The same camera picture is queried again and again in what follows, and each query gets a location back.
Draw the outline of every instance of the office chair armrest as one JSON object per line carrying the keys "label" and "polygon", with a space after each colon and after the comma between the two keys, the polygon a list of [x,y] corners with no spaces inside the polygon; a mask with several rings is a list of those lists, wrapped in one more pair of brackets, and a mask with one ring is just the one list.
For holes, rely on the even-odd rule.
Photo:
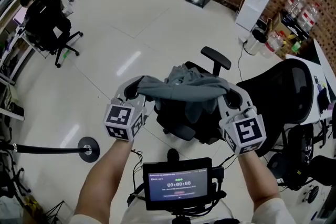
{"label": "office chair armrest", "polygon": [[209,47],[204,47],[201,50],[201,54],[205,55],[210,60],[214,62],[214,70],[212,74],[219,76],[221,67],[224,67],[226,70],[231,68],[231,61],[227,59],[224,55],[220,54],[217,50],[214,50]]}

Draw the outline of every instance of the human arm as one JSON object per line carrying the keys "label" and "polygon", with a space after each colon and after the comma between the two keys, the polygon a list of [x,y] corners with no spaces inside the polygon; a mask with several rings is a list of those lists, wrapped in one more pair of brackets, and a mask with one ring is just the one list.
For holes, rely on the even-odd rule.
{"label": "human arm", "polygon": [[238,160],[248,193],[254,204],[254,211],[268,200],[280,198],[274,175],[254,151],[239,155]]}
{"label": "human arm", "polygon": [[90,170],[80,191],[75,215],[86,215],[108,224],[110,207],[133,143],[116,140]]}

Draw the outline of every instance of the computer monitor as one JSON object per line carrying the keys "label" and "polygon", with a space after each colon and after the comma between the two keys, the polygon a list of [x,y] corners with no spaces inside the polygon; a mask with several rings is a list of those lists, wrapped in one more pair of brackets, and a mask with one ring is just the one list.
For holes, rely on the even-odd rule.
{"label": "computer monitor", "polygon": [[28,10],[28,8],[21,7],[20,10],[14,16],[13,21],[16,22],[19,26],[25,20],[25,16],[26,16],[27,10]]}

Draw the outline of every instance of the display screen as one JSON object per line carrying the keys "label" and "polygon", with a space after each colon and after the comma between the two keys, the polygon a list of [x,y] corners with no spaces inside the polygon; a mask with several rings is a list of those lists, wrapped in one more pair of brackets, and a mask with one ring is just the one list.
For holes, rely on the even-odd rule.
{"label": "display screen", "polygon": [[151,201],[190,199],[207,195],[207,168],[148,174]]}

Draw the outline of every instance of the water bottle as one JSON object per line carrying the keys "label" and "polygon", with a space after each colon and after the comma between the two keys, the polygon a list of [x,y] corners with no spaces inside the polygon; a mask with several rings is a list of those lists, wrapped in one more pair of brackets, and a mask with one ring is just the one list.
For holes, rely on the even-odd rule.
{"label": "water bottle", "polygon": [[268,39],[265,42],[265,45],[259,51],[262,56],[265,58],[270,58],[276,51],[278,51],[283,43],[285,33],[280,31],[279,33],[276,31],[271,32],[268,35]]}
{"label": "water bottle", "polygon": [[302,30],[309,32],[319,19],[319,4],[307,5],[298,17],[297,23]]}
{"label": "water bottle", "polygon": [[292,18],[296,18],[305,5],[306,0],[287,0],[285,10]]}

